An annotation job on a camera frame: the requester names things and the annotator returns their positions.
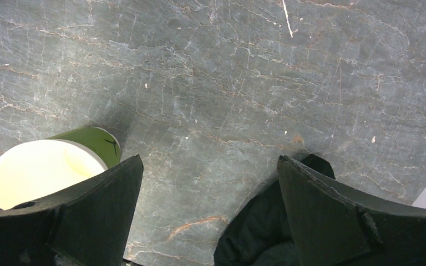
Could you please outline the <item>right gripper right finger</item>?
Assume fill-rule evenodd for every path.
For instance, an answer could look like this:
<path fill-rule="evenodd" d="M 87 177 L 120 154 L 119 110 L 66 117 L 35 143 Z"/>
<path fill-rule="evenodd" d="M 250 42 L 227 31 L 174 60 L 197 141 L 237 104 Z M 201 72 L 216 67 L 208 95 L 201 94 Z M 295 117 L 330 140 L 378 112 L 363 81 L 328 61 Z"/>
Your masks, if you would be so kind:
<path fill-rule="evenodd" d="M 426 209 L 379 198 L 280 156 L 301 265 L 426 265 Z"/>

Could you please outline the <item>green paper cup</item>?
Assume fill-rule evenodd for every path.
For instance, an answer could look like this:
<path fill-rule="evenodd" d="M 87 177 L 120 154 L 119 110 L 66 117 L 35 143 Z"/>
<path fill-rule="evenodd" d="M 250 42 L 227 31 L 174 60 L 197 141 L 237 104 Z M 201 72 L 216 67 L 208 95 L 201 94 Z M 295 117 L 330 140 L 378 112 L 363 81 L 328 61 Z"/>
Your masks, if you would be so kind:
<path fill-rule="evenodd" d="M 92 178 L 120 162 L 117 138 L 80 127 L 19 144 L 0 156 L 0 209 L 11 209 Z"/>

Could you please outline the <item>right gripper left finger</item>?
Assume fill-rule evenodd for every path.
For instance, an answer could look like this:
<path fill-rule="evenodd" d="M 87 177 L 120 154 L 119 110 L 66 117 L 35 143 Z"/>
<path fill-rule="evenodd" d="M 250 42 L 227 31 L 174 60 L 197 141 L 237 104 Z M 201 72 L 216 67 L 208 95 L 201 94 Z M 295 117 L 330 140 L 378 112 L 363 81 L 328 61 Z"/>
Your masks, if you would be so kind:
<path fill-rule="evenodd" d="M 129 265 L 144 165 L 132 156 L 51 195 L 0 209 L 0 265 Z"/>

